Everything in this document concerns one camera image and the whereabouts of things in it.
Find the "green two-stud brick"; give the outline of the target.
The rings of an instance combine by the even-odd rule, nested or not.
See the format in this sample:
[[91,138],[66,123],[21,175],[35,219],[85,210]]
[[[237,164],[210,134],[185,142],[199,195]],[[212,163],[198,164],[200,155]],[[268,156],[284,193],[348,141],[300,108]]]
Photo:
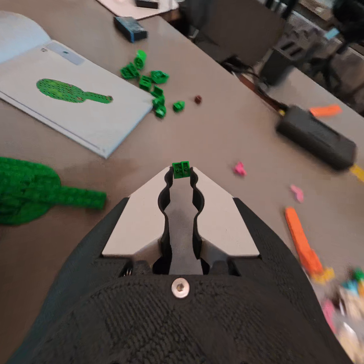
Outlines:
[[189,161],[172,163],[174,179],[189,178],[190,166]]

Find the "black floor box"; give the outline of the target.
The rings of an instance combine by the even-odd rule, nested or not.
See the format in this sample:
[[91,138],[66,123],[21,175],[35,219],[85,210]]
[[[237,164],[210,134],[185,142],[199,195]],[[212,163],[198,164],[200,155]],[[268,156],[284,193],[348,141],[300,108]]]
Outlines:
[[259,80],[271,87],[278,86],[288,76],[293,64],[294,61],[287,52],[273,48],[259,73]]

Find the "orange plastic piece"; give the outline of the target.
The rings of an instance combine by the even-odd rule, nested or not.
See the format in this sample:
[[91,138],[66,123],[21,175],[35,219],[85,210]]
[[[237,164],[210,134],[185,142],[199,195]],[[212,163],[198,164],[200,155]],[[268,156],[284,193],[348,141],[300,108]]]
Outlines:
[[343,111],[338,104],[330,104],[323,107],[312,107],[309,112],[316,118],[324,118],[339,115]]

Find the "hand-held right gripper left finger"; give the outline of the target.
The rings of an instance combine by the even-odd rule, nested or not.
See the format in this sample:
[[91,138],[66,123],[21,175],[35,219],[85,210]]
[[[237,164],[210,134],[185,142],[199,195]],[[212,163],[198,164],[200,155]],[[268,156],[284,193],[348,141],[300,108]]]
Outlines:
[[128,197],[102,257],[146,261],[155,274],[169,274],[172,249],[165,209],[172,184],[173,169],[167,166]]

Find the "black case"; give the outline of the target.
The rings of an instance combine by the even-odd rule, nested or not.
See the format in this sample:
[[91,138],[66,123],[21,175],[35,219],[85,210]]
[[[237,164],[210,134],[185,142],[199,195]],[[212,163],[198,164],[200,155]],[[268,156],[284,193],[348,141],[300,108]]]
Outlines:
[[298,106],[286,109],[276,131],[336,171],[350,169],[357,145]]

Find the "green brick paddle model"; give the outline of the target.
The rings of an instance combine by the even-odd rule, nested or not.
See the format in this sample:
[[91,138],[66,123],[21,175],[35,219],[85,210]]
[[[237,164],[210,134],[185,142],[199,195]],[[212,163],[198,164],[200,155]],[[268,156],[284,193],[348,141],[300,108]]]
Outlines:
[[26,224],[57,205],[102,210],[107,194],[61,184],[49,166],[0,158],[0,223]]

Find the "orange brick separator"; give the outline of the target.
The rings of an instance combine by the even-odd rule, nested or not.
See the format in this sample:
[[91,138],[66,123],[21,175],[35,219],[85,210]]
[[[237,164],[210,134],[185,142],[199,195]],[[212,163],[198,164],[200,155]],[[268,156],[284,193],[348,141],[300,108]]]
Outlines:
[[285,209],[285,219],[298,254],[299,261],[309,276],[322,275],[324,268],[316,252],[311,248],[299,217],[293,207]]

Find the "white instruction booklet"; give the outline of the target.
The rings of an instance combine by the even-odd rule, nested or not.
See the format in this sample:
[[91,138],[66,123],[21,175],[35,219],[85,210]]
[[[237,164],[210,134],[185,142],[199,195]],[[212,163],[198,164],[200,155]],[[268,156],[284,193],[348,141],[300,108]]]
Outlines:
[[33,20],[0,16],[0,97],[109,157],[152,110],[152,95],[52,40]]

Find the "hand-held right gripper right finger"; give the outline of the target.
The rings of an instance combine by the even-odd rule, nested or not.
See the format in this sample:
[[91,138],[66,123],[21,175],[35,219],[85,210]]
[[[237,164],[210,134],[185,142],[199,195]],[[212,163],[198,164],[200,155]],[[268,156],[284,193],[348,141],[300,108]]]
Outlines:
[[258,258],[253,241],[234,197],[196,167],[190,168],[193,205],[193,252],[203,275],[214,263],[235,258]]

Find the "cluster of green bricks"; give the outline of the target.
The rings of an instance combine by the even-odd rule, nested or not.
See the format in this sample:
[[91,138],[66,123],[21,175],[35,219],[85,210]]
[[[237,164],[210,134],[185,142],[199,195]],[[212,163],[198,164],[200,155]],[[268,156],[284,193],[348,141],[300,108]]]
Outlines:
[[120,69],[124,80],[136,80],[138,87],[153,96],[152,108],[155,116],[163,119],[166,116],[165,94],[161,88],[169,80],[169,75],[161,70],[152,70],[148,75],[142,74],[146,66],[147,54],[139,49],[134,60]]

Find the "pile of mixed colourful bricks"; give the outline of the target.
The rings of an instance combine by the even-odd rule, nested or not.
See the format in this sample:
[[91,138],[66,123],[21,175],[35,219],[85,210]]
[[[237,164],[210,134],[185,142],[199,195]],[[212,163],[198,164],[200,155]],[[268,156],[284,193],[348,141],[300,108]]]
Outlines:
[[349,279],[340,283],[336,296],[325,298],[321,309],[330,329],[355,364],[364,363],[363,320],[364,320],[364,274],[354,268]]

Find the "yellow angled brick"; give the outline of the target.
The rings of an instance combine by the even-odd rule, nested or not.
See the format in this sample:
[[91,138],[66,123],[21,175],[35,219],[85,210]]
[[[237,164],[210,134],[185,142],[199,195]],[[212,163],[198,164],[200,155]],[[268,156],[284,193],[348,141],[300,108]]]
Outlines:
[[313,274],[311,280],[318,285],[326,285],[336,278],[333,268],[325,267],[321,273]]

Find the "black battery with blue edge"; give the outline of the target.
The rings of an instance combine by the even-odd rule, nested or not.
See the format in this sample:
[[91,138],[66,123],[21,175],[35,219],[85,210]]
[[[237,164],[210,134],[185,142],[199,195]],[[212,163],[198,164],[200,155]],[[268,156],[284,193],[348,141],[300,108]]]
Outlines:
[[148,38],[148,31],[133,17],[114,16],[113,23],[115,28],[130,43],[136,43]]

